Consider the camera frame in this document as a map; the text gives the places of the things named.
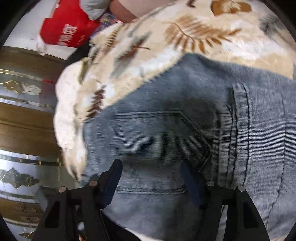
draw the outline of white surface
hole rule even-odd
[[[56,0],[41,0],[15,26],[4,46],[37,50],[37,37],[43,20],[49,17]],[[47,54],[67,59],[76,48],[47,45]]]

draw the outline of denim pocket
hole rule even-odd
[[[180,194],[180,163],[203,165],[209,148],[196,126],[180,111],[115,114],[110,150],[123,161],[118,192]]]

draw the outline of gray cloth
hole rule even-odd
[[[245,186],[270,238],[296,221],[296,84],[281,75],[186,54],[87,121],[84,139],[84,182],[123,161],[104,213],[139,233],[194,239],[200,212],[183,159],[222,187]]]
[[[80,0],[80,7],[90,20],[96,20],[103,15],[110,2],[111,0]]]

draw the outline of red bag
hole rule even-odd
[[[60,0],[52,18],[46,18],[40,36],[46,44],[79,47],[85,43],[99,23],[88,19],[79,0]]]

